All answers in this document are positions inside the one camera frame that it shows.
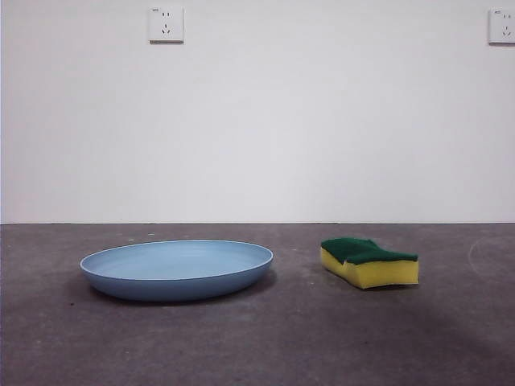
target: kitchen sponge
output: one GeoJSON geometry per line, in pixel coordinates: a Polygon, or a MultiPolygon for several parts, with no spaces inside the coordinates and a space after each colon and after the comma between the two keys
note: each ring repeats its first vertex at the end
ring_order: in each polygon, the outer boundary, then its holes
{"type": "Polygon", "coordinates": [[[379,248],[371,240],[342,237],[321,244],[322,265],[358,288],[418,284],[418,256],[379,248]]]}

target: yellow sponge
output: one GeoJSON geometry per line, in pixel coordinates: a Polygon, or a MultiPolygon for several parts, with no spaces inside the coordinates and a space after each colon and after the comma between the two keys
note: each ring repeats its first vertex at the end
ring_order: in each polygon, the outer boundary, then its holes
{"type": "Polygon", "coordinates": [[[342,264],[324,248],[320,249],[322,265],[358,288],[391,284],[418,284],[418,261],[370,261],[342,264]]]}

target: plate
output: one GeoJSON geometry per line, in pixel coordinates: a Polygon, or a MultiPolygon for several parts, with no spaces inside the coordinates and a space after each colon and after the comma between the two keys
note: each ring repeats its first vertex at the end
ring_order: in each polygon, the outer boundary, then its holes
{"type": "Polygon", "coordinates": [[[177,240],[106,249],[80,268],[97,290],[117,298],[184,302],[241,290],[262,277],[274,254],[230,240],[177,240]]]}

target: electrical outlet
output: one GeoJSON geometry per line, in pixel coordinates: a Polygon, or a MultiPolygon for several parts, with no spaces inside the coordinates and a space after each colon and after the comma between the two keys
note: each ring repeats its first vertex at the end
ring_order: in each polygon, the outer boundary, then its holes
{"type": "Polygon", "coordinates": [[[515,8],[490,10],[490,44],[515,44],[515,8]]]}
{"type": "Polygon", "coordinates": [[[148,10],[148,39],[151,43],[183,43],[183,8],[154,7],[148,10]]]}

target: floor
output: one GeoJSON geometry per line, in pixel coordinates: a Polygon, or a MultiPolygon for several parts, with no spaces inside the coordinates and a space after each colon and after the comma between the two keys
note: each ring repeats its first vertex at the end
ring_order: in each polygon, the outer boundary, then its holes
{"type": "Polygon", "coordinates": [[[2,385],[515,384],[515,224],[7,225],[2,385]],[[420,285],[360,290],[319,243],[367,237],[419,253],[420,285]],[[185,304],[90,288],[90,253],[151,240],[262,244],[239,293],[185,304]]]}

